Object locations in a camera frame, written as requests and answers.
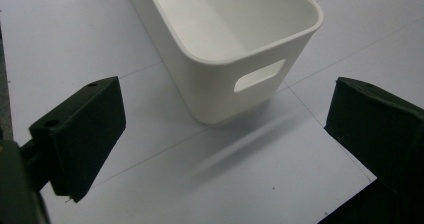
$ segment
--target plastic bin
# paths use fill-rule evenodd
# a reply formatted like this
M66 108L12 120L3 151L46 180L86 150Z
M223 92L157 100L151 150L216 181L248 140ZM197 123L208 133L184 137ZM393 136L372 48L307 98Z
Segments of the plastic bin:
M269 99L320 27L313 0L131 0L190 112L213 124Z

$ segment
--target white surface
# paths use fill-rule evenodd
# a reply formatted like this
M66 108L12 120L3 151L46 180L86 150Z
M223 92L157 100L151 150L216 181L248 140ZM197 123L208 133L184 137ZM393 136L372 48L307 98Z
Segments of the white surface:
M296 95L283 83L268 104L206 127L154 65L129 0L0 0L21 144L84 84L123 77L128 128L81 203L43 190L53 223L316 223L364 188L373 175L322 129L334 81L369 81L424 107L424 0L319 4L326 21L287 76Z
M188 109L207 124L273 96L323 21L313 0L131 1ZM283 60L271 75L257 72Z

